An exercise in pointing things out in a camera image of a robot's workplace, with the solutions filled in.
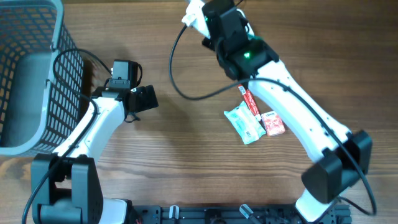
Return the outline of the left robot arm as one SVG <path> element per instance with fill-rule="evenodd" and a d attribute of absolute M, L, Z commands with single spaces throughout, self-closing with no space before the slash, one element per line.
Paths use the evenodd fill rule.
<path fill-rule="evenodd" d="M 142 67 L 115 60 L 112 76 L 98 87 L 91 105 L 69 137 L 31 165 L 27 210 L 34 223 L 140 223 L 127 199 L 103 195 L 96 163 L 114 131 L 128 116 L 158 107 L 153 86 L 141 86 Z"/>

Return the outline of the red white tube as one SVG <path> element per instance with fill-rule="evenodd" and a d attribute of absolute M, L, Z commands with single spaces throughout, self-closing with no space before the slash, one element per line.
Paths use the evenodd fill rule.
<path fill-rule="evenodd" d="M 260 122 L 262 120 L 261 114 L 260 114 L 260 111 L 257 107 L 257 104 L 254 100 L 254 97 L 253 97 L 251 91 L 248 89 L 245 89 L 245 87 L 243 87 L 242 85 L 238 85 L 238 89 L 241 92 L 241 95 L 242 95 L 245 103 L 247 104 L 249 110 L 254 115 L 254 117 Z"/>

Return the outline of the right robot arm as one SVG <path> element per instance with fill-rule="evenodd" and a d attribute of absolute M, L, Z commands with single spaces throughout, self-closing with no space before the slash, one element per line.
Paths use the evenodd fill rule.
<path fill-rule="evenodd" d="M 191 1 L 185 23 L 204 36 L 225 74 L 270 106 L 293 131 L 312 160 L 302 174 L 295 203 L 308 223 L 317 222 L 357 182 L 368 185 L 373 142 L 351 132 L 323 110 L 293 79 L 278 54 L 256 36 L 233 1 Z"/>

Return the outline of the light teal sachet pack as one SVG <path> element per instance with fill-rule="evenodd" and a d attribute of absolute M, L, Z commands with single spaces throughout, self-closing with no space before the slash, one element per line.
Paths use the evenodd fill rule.
<path fill-rule="evenodd" d="M 259 140 L 266 134 L 266 130 L 242 101 L 239 106 L 231 111 L 224 111 L 224 115 L 240 135 L 245 145 Z"/>

